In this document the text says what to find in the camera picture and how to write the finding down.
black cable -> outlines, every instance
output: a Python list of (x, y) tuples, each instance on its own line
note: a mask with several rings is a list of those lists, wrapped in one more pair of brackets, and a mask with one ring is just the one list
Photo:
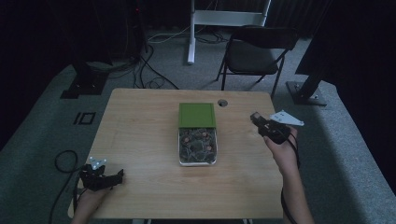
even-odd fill
[[(59, 165), (58, 165), (58, 159), (59, 159), (63, 154), (65, 154), (65, 153), (72, 153), (73, 156), (74, 156), (74, 159), (75, 159), (75, 160), (74, 160), (74, 164), (73, 164), (73, 168), (70, 169), (70, 170), (64, 170), (64, 169), (62, 169), (61, 167), (59, 167)], [(49, 224), (52, 223), (52, 216), (53, 216), (53, 212), (54, 212), (54, 210), (55, 210), (55, 206), (56, 206), (57, 202), (59, 201), (59, 199), (60, 199), (62, 193), (63, 193), (64, 190), (65, 190), (65, 188), (67, 187), (67, 184), (69, 183), (70, 179), (72, 178), (73, 173), (76, 172), (76, 171), (81, 170), (81, 168), (82, 168), (82, 166), (81, 166), (81, 167), (78, 167), (78, 168), (77, 168), (77, 166), (78, 166), (78, 154), (77, 154), (75, 151), (73, 151), (73, 150), (65, 150), (65, 151), (63, 151), (63, 152), (60, 152), (60, 153), (55, 157), (55, 167), (56, 167), (56, 169), (57, 169), (59, 172), (61, 172), (61, 173), (69, 174), (69, 177), (67, 177), (67, 180), (66, 180), (66, 182), (64, 183), (64, 186), (62, 187), (61, 191), (60, 191), (60, 192), (58, 193), (58, 195), (56, 196), (56, 199), (55, 199), (54, 203), (52, 204), (52, 207), (51, 207), (50, 213), (49, 213)]]
[(134, 67), (137, 65), (138, 62), (139, 62), (138, 58), (131, 57), (128, 62), (125, 62), (117, 66), (100, 68), (90, 65), (90, 68), (92, 69), (92, 71), (98, 73), (114, 73), (114, 72), (130, 71), (131, 69), (134, 69)]
[[(205, 38), (202, 38), (200, 36), (202, 35), (213, 35), (215, 37), (215, 40), (208, 40)], [(190, 33), (185, 33), (185, 34), (178, 34), (178, 35), (158, 35), (155, 36), (156, 39), (169, 39), (169, 38), (190, 38)], [(224, 38), (223, 35), (215, 32), (209, 32), (209, 33), (200, 33), (200, 34), (195, 34), (195, 39), (198, 42), (205, 43), (205, 44), (220, 44), (223, 42), (228, 42), (228, 39)]]
[[(279, 132), (285, 139), (286, 141), (288, 141), (288, 143), (290, 144), (290, 146), (293, 148), (293, 151), (296, 155), (296, 160), (297, 160), (297, 168), (300, 169), (300, 157), (298, 154), (298, 142), (297, 142), (297, 138), (296, 136), (294, 136), (294, 134), (290, 133), (290, 135), (294, 138), (295, 141), (295, 145), (290, 141), (289, 137), (286, 136), (285, 134), (283, 134), (280, 130), (276, 130), (277, 132)], [(280, 192), (280, 203), (282, 204), (282, 208), (283, 211), (285, 212), (286, 217), (289, 219), (289, 221), (291, 222), (291, 224), (297, 224), (297, 222), (294, 220), (294, 217), (291, 215), (291, 212), (288, 208), (288, 205), (286, 204), (284, 195), (283, 195), (283, 188), (282, 191)]]
[(85, 188), (80, 194), (79, 197), (77, 198), (78, 195), (78, 181), (79, 181), (79, 177), (76, 178), (76, 184), (75, 184), (75, 189), (73, 191), (73, 211), (76, 213), (76, 209), (77, 209), (77, 204), (79, 199), (81, 198), (81, 196), (85, 193), (85, 191), (87, 191), (89, 188)]
[[(155, 79), (161, 79), (161, 78), (162, 78), (162, 79), (164, 79), (165, 81), (167, 81), (168, 83), (170, 83), (175, 89), (179, 90), (179, 88), (178, 88), (177, 85), (175, 85), (171, 80), (169, 80), (168, 78), (166, 78), (166, 77), (165, 77), (164, 75), (162, 75), (161, 73), (157, 72), (154, 68), (151, 67), (151, 65), (149, 65), (149, 60), (150, 60), (151, 56), (152, 56), (153, 53), (154, 53), (154, 47), (152, 47), (151, 45), (148, 45), (148, 46), (149, 46), (150, 49), (151, 49), (151, 53), (150, 53), (150, 55), (148, 56), (148, 58), (147, 58), (147, 59), (144, 59), (143, 57), (140, 57), (141, 60), (144, 62), (142, 68), (140, 69), (140, 73), (139, 73), (141, 87), (142, 87), (143, 89), (145, 89), (145, 88), (147, 87), (148, 84), (149, 84), (149, 86), (151, 86), (152, 83), (156, 83), (156, 82), (154, 81)], [(145, 85), (145, 84), (144, 84), (144, 81), (143, 81), (143, 69), (144, 69), (146, 66), (147, 66), (149, 69), (151, 69), (151, 71), (153, 71), (153, 72), (154, 72), (157, 76), (159, 76), (159, 77), (155, 77), (155, 78), (152, 79), (151, 81), (147, 82), (146, 85)], [(158, 83), (156, 83), (156, 84), (157, 84), (158, 88), (160, 88), (161, 86), (163, 86), (164, 82), (163, 82), (162, 85), (158, 85)]]
[(118, 76), (114, 76), (114, 77), (113, 76), (108, 76), (107, 79), (117, 79), (117, 78), (120, 78), (120, 77), (125, 77), (126, 75), (130, 74), (131, 72), (134, 74), (134, 72), (136, 71), (136, 68), (137, 68), (137, 70), (140, 69), (140, 62), (134, 63), (130, 67), (126, 67), (124, 69), (125, 72), (123, 74), (118, 75)]

wire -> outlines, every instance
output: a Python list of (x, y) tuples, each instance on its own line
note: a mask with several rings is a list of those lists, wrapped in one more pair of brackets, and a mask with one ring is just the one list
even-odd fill
[[(62, 168), (58, 165), (58, 159), (59, 159), (63, 154), (65, 154), (65, 153), (72, 153), (73, 156), (74, 156), (73, 168), (70, 169), (70, 170), (64, 170), (64, 169), (62, 169)], [(50, 213), (49, 213), (49, 224), (52, 223), (52, 217), (53, 217), (53, 212), (54, 212), (54, 210), (55, 210), (55, 206), (56, 206), (57, 202), (59, 201), (59, 199), (60, 199), (62, 193), (63, 193), (64, 190), (65, 190), (65, 188), (67, 187), (67, 184), (69, 183), (70, 179), (72, 178), (73, 173), (75, 173), (76, 171), (80, 171), (81, 168), (83, 167), (83, 166), (81, 166), (81, 167), (78, 167), (78, 168), (77, 168), (77, 166), (78, 166), (78, 155), (77, 155), (77, 153), (76, 153), (75, 151), (73, 151), (73, 150), (65, 150), (65, 151), (63, 151), (63, 152), (60, 152), (60, 153), (55, 157), (55, 167), (56, 167), (56, 169), (57, 169), (59, 172), (61, 172), (61, 173), (69, 174), (69, 177), (67, 177), (67, 180), (66, 180), (66, 182), (64, 183), (64, 186), (62, 187), (61, 191), (60, 191), (60, 192), (58, 193), (58, 195), (56, 196), (56, 199), (55, 199), (54, 203), (52, 204), (52, 207), (51, 207)]]
[[(212, 0), (212, 1), (209, 3), (209, 5), (206, 7), (205, 10), (208, 10), (208, 9), (213, 5), (213, 2), (214, 2), (214, 1), (215, 1), (215, 0)], [(213, 10), (216, 10), (216, 9), (217, 9), (218, 3), (219, 3), (219, 1), (216, 0), (216, 4), (214, 5)], [(191, 26), (186, 27), (184, 30), (182, 30), (182, 31), (180, 31), (179, 33), (176, 33), (176, 34), (157, 34), (157, 35), (154, 35), (154, 36), (152, 36), (152, 37), (150, 37), (150, 38), (148, 39), (148, 42), (151, 43), (151, 44), (161, 44), (161, 43), (164, 43), (164, 42), (166, 42), (166, 41), (168, 41), (168, 40), (170, 40), (170, 39), (172, 39), (172, 38), (174, 38), (174, 37), (176, 37), (176, 36), (178, 36), (178, 35), (183, 35), (183, 33), (184, 33), (186, 30), (188, 30), (189, 28), (191, 28)], [(200, 32), (203, 31), (205, 28), (206, 28), (206, 26), (204, 26), (204, 27), (203, 27), (202, 29), (200, 29), (199, 31), (195, 32), (195, 34), (200, 33)], [(162, 41), (157, 41), (157, 42), (156, 42), (156, 41), (150, 41), (151, 39), (156, 38), (156, 37), (161, 36), (161, 35), (170, 35), (170, 36), (167, 37), (165, 40), (162, 40)]]
[[(300, 157), (298, 154), (298, 142), (297, 142), (297, 138), (296, 136), (294, 136), (294, 134), (289, 133), (289, 135), (291, 135), (294, 138), (295, 141), (295, 145), (290, 141), (289, 137), (286, 136), (284, 133), (282, 133), (279, 129), (276, 129), (277, 132), (279, 132), (285, 139), (286, 141), (288, 141), (288, 143), (290, 144), (290, 146), (293, 148), (293, 151), (296, 155), (296, 160), (297, 160), (297, 168), (300, 169)], [(283, 211), (285, 212), (286, 217), (288, 217), (289, 221), (291, 222), (291, 224), (297, 224), (297, 222), (294, 220), (294, 217), (291, 215), (291, 212), (288, 208), (288, 205), (286, 204), (284, 195), (283, 195), (283, 188), (282, 191), (280, 192), (280, 202), (282, 204), (282, 208)]]
[(131, 57), (127, 63), (123, 63), (117, 66), (110, 66), (107, 68), (100, 68), (93, 65), (90, 65), (90, 68), (94, 72), (102, 72), (102, 73), (114, 73), (114, 72), (122, 72), (128, 71), (134, 68), (139, 62), (138, 58)]
[(137, 68), (137, 70), (140, 69), (140, 61), (139, 61), (139, 63), (135, 64), (130, 69), (126, 69), (126, 72), (124, 72), (123, 74), (118, 75), (118, 76), (109, 76), (108, 79), (117, 79), (120, 77), (125, 77), (126, 75), (129, 75), (131, 72), (134, 74), (134, 72), (136, 71), (136, 68)]
[[(162, 87), (164, 85), (165, 82), (170, 83), (175, 89), (179, 90), (179, 87), (177, 85), (175, 85), (171, 80), (169, 80), (168, 78), (166, 78), (164, 75), (162, 75), (161, 73), (159, 73), (158, 71), (156, 71), (153, 67), (151, 67), (151, 65), (149, 65), (149, 60), (151, 59), (152, 55), (154, 54), (154, 47), (152, 47), (151, 45), (148, 45), (149, 48), (151, 49), (150, 54), (148, 56), (147, 59), (144, 59), (142, 56), (140, 57), (141, 60), (144, 62), (143, 65), (140, 68), (139, 71), (139, 78), (140, 78), (140, 87), (136, 84), (137, 82), (137, 78), (134, 78), (134, 86), (136, 86), (139, 89), (152, 89), (153, 85), (156, 85), (156, 88), (154, 89), (159, 89), (160, 87)], [(144, 83), (143, 80), (143, 69), (145, 67), (148, 67), (152, 72), (154, 72), (157, 76), (159, 77), (155, 77), (154, 79), (152, 79), (151, 81), (147, 82), (146, 84)], [(163, 82), (161, 84), (158, 84), (155, 80), (162, 80)]]
[(201, 34), (201, 35), (213, 35), (216, 40), (207, 40), (204, 38), (201, 38), (199, 36), (196, 36), (195, 39), (201, 43), (205, 43), (205, 44), (220, 44), (223, 42), (228, 42), (228, 39), (224, 38), (221, 34), (215, 33), (215, 32), (211, 32), (210, 34)]

black equipment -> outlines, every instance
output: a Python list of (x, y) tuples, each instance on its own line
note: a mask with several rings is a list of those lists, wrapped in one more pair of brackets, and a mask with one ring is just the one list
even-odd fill
[(290, 135), (290, 128), (285, 124), (263, 118), (258, 112), (250, 115), (251, 121), (259, 128), (261, 136), (268, 136), (273, 142), (282, 144)]
[(105, 166), (93, 170), (90, 164), (84, 165), (79, 173), (84, 188), (97, 191), (99, 189), (107, 189), (122, 183), (123, 169), (116, 175), (105, 176)]

gray carpet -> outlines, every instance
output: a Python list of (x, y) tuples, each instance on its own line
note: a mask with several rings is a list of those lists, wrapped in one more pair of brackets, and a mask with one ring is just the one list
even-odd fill
[[(274, 107), (276, 111), (286, 110), (305, 123), (304, 127), (299, 128), (301, 173), (314, 219), (317, 223), (395, 223), (395, 196), (335, 87), (320, 83), (319, 90), (328, 104), (325, 107), (295, 105), (289, 95), (286, 81), (306, 79), (306, 76), (294, 75), (294, 72), (308, 45), (309, 40), (300, 40), (287, 55)], [(194, 65), (187, 65), (186, 38), (172, 38), (161, 44), (151, 43), (151, 46), (155, 51), (149, 64), (180, 89), (220, 89), (220, 81), (215, 82), (214, 79), (225, 43), (213, 45), (197, 42)], [(104, 67), (99, 63), (93, 65)], [(51, 206), (68, 177), (68, 174), (56, 170), (56, 155), (72, 149), (78, 154), (78, 166), (84, 164), (112, 90), (133, 88), (136, 77), (134, 72), (112, 73), (102, 95), (81, 95), (74, 100), (60, 99), (74, 76), (74, 69), (68, 66), (52, 80), (29, 116), (0, 152), (2, 224), (49, 222)], [(155, 77), (158, 75), (144, 69), (144, 83)], [(226, 91), (270, 92), (275, 77), (266, 77), (258, 84), (255, 84), (256, 80), (257, 77), (228, 77), (225, 88)], [(174, 87), (165, 83), (162, 88)], [(78, 113), (86, 113), (87, 116), (95, 113), (92, 124), (85, 124), (87, 120), (81, 120), (82, 124), (76, 123)], [(70, 169), (73, 160), (71, 154), (64, 154), (59, 162), (64, 169)], [(70, 222), (67, 208), (75, 176), (55, 206), (53, 223)], [(123, 224), (132, 221), (93, 220), (92, 223)], [(254, 223), (282, 221), (260, 219), (254, 220)]]

wooden table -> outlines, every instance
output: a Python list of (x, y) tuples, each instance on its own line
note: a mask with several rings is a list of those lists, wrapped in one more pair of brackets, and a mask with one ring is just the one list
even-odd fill
[[(214, 165), (179, 165), (179, 103), (215, 104)], [(115, 89), (90, 156), (108, 160), (105, 175), (124, 169), (124, 183), (95, 217), (281, 218), (282, 177), (250, 121), (255, 111), (265, 118), (275, 112), (268, 93)]]

